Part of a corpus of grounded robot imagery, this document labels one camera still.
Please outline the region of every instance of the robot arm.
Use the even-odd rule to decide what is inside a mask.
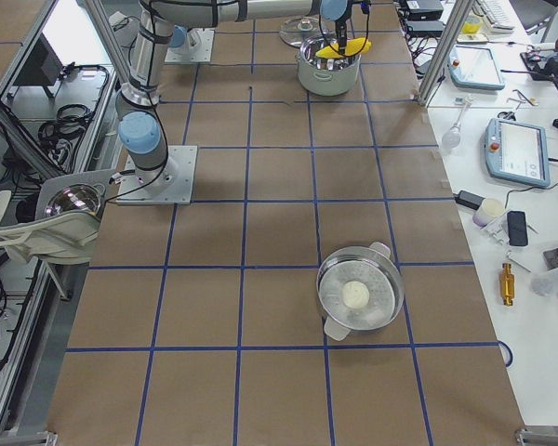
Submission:
[[[125,202],[140,204],[190,201],[190,195],[188,199],[180,199],[176,192],[171,191],[182,183],[178,181],[179,162],[175,154],[187,146],[171,150],[167,146],[165,132],[161,132],[161,123],[155,119],[155,107],[159,102],[157,87],[174,25],[186,29],[214,28],[223,21],[308,16],[320,11],[324,18],[336,22],[339,53],[345,54],[346,21],[351,16],[353,1],[140,0],[142,13],[129,80],[122,84],[116,99],[118,118],[121,120],[118,135],[134,164],[127,169],[135,172],[133,181],[136,187],[129,186],[130,190],[122,192],[118,198],[126,196]],[[188,149],[192,151],[191,156],[195,156],[195,149]]]
[[[159,85],[174,25],[215,28],[224,21],[317,15],[336,24],[339,52],[347,45],[347,20],[352,0],[140,0],[139,35],[130,68],[130,82],[122,88],[125,109],[149,108],[158,101]]]

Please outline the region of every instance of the stainless steel pot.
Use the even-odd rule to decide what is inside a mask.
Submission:
[[[316,51],[326,46],[328,41],[337,46],[335,35],[325,34],[310,37],[299,48],[298,79],[304,88],[321,96],[335,96],[345,93],[355,85],[360,68],[360,55],[325,59],[316,57]]]
[[[54,195],[46,206],[46,216],[56,216],[72,210],[96,215],[101,206],[101,194],[88,184],[73,184]]]
[[[341,341],[351,332],[384,327],[399,314],[405,292],[390,255],[388,246],[372,243],[339,249],[325,259],[316,290],[326,335]]]

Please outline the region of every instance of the keyboard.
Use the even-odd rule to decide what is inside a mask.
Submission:
[[[486,31],[498,34],[511,34],[514,31],[514,23],[498,0],[475,0],[473,13],[482,17]]]

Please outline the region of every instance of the white table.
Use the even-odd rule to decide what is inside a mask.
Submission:
[[[528,42],[528,36],[518,28],[512,37],[498,40]],[[524,46],[490,45],[500,68],[524,70],[519,53]],[[467,190],[485,197],[505,200],[507,191],[526,186],[493,179],[488,175],[483,156],[483,134],[489,120],[503,110],[516,105],[507,98],[516,98],[518,88],[530,98],[536,98],[537,107],[522,106],[516,113],[520,122],[541,125],[546,129],[549,156],[558,158],[558,130],[553,119],[558,118],[558,92],[547,82],[535,82],[527,74],[504,74],[506,87],[498,92],[460,90],[447,78],[429,104],[428,112],[436,138],[457,120],[459,106],[455,98],[473,93],[474,102],[465,114],[461,144],[444,158],[445,168],[453,191]],[[558,182],[558,164],[551,164],[551,183]],[[527,222],[538,233],[528,232],[529,245],[512,248],[513,255],[534,272],[543,272],[546,265],[542,252],[558,247],[558,187],[553,190],[532,190],[512,193],[510,209],[526,213]],[[499,293],[498,275],[502,263],[508,262],[508,245],[498,244],[472,222],[473,211],[459,207],[459,215],[472,250],[485,300],[499,340],[507,343],[514,355],[508,368],[512,388],[521,415],[529,426],[558,426],[558,296],[541,297],[529,289],[531,275],[512,265],[515,275],[514,305],[505,307]]]

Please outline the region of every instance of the white cup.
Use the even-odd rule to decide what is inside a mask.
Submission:
[[[502,214],[504,214],[504,204],[500,200],[484,198],[480,207],[473,214],[473,223],[482,228]]]

